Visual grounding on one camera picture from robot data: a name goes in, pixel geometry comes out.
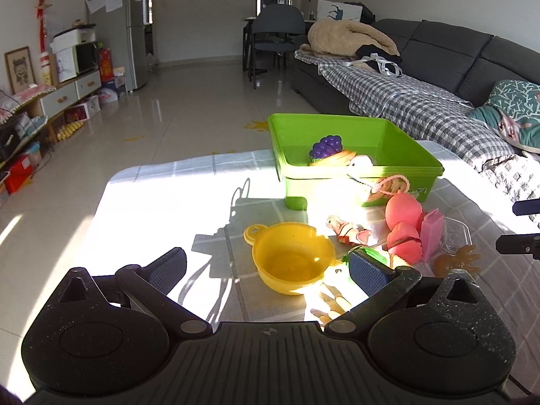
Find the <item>dark grey sofa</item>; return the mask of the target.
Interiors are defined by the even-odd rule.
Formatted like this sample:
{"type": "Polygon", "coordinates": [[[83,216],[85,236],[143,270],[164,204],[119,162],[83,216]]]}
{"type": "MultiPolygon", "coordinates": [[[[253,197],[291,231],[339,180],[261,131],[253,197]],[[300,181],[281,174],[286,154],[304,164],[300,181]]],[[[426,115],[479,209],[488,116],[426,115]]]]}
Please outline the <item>dark grey sofa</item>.
{"type": "MultiPolygon", "coordinates": [[[[385,75],[406,75],[474,106],[487,100],[497,81],[539,82],[538,53],[502,37],[428,20],[383,19],[370,26],[390,37],[400,55],[362,46],[354,57],[322,57],[359,61],[385,75]]],[[[319,112],[349,110],[344,95],[323,81],[314,66],[297,59],[292,88],[319,112]]]]}

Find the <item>red box on floor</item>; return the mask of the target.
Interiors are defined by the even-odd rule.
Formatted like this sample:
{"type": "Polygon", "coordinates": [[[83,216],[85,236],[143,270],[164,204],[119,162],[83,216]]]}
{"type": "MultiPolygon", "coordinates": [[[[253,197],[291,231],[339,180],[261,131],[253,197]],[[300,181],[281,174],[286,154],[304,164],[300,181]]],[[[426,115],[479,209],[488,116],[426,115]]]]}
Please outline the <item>red box on floor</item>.
{"type": "Polygon", "coordinates": [[[107,83],[114,78],[112,54],[110,49],[99,49],[99,70],[102,83],[107,83]]]}

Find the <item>orange toy lobster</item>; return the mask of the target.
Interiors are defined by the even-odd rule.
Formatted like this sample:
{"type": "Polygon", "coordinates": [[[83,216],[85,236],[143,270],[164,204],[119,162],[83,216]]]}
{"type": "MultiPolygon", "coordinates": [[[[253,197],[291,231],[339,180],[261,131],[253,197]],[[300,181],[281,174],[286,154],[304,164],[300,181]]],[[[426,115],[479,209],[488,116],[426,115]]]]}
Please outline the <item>orange toy lobster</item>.
{"type": "Polygon", "coordinates": [[[331,228],[338,238],[338,241],[348,245],[367,245],[372,232],[362,226],[356,226],[351,222],[330,216],[326,225],[331,228]]]}

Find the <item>white box on microwave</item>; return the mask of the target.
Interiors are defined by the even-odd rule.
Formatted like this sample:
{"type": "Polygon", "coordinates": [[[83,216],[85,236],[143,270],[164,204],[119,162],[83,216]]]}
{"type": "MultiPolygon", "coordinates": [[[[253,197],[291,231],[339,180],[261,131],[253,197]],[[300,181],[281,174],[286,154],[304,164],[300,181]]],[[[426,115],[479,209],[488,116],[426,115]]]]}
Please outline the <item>white box on microwave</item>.
{"type": "Polygon", "coordinates": [[[53,37],[50,47],[53,53],[58,53],[64,49],[95,41],[96,31],[94,26],[73,27],[53,37]]]}

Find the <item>framed cartoon picture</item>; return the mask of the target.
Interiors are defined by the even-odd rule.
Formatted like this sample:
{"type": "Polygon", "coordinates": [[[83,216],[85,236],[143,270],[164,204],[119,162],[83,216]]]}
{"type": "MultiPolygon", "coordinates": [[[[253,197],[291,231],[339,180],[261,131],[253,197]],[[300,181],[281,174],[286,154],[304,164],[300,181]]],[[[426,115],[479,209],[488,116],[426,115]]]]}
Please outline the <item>framed cartoon picture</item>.
{"type": "Polygon", "coordinates": [[[4,58],[12,93],[20,93],[36,83],[29,47],[10,50],[4,58]]]}

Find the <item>brown toy hand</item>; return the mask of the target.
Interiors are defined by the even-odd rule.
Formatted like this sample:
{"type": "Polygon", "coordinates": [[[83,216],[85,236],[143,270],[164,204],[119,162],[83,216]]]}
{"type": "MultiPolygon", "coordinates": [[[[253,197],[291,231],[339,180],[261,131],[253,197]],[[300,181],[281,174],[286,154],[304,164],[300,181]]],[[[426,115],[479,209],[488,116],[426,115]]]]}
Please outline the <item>brown toy hand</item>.
{"type": "Polygon", "coordinates": [[[466,245],[453,254],[441,254],[433,262],[434,275],[438,278],[445,278],[452,270],[462,269],[475,278],[481,273],[481,267],[475,265],[475,261],[481,259],[481,254],[475,252],[475,249],[475,245],[466,245]]]}

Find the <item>yellow toy bowl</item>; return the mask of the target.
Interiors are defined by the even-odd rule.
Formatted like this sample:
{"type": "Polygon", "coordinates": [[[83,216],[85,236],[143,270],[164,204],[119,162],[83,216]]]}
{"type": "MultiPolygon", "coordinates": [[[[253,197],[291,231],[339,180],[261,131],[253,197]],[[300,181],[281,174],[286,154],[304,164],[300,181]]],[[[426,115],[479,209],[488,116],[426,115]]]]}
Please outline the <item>yellow toy bowl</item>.
{"type": "Polygon", "coordinates": [[[305,294],[323,280],[327,268],[339,263],[332,241],[308,224],[253,224],[243,238],[252,247],[259,277],[279,294],[305,294]]]}

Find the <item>teal patterned pillow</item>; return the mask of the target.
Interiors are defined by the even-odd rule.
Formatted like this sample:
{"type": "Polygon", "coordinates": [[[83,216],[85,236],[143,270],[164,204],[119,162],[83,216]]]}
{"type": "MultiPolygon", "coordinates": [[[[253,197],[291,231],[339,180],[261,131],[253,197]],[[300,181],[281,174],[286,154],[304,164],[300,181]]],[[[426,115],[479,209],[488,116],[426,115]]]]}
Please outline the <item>teal patterned pillow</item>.
{"type": "Polygon", "coordinates": [[[497,81],[484,105],[469,118],[490,127],[515,148],[538,154],[540,148],[539,85],[529,81],[497,81]]]}

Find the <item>clear plastic tray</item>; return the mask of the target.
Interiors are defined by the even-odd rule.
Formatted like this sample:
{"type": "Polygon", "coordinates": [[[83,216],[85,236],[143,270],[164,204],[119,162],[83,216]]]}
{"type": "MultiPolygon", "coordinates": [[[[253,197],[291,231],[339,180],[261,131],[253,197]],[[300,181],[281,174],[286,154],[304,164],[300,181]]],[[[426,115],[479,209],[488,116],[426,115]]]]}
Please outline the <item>clear plastic tray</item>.
{"type": "Polygon", "coordinates": [[[468,226],[455,218],[444,218],[443,231],[439,243],[440,249],[446,253],[456,254],[462,247],[471,245],[468,226]]]}

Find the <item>orange toy hamburger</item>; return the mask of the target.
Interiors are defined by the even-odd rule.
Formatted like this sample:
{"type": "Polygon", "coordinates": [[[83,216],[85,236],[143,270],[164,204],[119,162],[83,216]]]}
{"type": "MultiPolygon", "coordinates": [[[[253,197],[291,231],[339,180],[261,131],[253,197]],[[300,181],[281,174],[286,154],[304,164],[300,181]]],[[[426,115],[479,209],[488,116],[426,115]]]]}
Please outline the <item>orange toy hamburger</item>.
{"type": "Polygon", "coordinates": [[[342,150],[332,156],[320,158],[310,164],[310,166],[330,166],[330,167],[346,167],[351,160],[356,156],[355,152],[342,150]]]}

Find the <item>toy corn cob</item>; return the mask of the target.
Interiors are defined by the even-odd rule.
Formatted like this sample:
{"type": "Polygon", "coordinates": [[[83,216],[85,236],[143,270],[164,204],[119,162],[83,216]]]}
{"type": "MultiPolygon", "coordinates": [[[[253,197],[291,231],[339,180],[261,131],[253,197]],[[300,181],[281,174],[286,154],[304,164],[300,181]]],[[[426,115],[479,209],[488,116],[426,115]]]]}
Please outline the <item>toy corn cob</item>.
{"type": "Polygon", "coordinates": [[[410,267],[410,264],[397,255],[388,255],[372,247],[355,246],[342,257],[351,273],[381,272],[385,275],[393,274],[399,267],[410,267]]]}

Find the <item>beige quilted blanket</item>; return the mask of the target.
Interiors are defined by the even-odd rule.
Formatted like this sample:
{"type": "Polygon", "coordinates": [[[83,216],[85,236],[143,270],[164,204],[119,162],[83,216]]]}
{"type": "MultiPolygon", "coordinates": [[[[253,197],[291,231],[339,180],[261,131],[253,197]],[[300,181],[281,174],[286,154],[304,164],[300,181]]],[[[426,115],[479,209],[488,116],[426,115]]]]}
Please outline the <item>beige quilted blanket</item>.
{"type": "Polygon", "coordinates": [[[310,27],[307,43],[299,50],[312,56],[354,57],[362,46],[376,46],[399,56],[396,43],[382,31],[352,20],[321,19],[310,27]]]}

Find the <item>pink round toy figure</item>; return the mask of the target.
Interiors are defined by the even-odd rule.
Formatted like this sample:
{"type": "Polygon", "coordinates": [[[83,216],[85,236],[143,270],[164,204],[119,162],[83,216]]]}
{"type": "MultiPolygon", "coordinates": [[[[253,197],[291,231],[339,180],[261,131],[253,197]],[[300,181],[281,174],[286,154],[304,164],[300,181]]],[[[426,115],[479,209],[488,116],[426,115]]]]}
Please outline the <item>pink round toy figure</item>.
{"type": "Polygon", "coordinates": [[[416,264],[423,258],[419,234],[423,216],[422,206],[413,196],[400,193],[389,199],[385,207],[385,221],[390,231],[386,237],[389,253],[409,264],[416,264]]]}

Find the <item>grey checked blanket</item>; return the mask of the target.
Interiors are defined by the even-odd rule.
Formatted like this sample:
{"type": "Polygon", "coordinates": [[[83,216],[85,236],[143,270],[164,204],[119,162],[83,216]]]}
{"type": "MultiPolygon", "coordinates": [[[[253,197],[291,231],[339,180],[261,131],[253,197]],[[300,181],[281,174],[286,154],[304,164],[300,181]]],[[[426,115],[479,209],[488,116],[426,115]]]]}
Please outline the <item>grey checked blanket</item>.
{"type": "Polygon", "coordinates": [[[352,113],[392,122],[415,140],[449,149],[510,200],[539,197],[539,162],[524,156],[511,136],[518,125],[491,105],[474,108],[455,94],[412,77],[385,75],[359,61],[323,58],[304,49],[295,58],[344,95],[352,113]]]}

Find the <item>white drawer cabinet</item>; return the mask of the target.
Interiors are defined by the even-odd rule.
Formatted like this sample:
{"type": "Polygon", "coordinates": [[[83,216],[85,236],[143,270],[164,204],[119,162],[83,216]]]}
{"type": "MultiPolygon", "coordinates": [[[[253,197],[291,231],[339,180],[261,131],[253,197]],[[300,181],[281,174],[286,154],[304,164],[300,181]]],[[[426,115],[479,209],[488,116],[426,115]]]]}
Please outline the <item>white drawer cabinet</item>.
{"type": "Polygon", "coordinates": [[[56,90],[33,100],[25,112],[30,118],[44,116],[52,120],[58,114],[93,94],[102,86],[100,71],[88,72],[63,82],[56,90]]]}

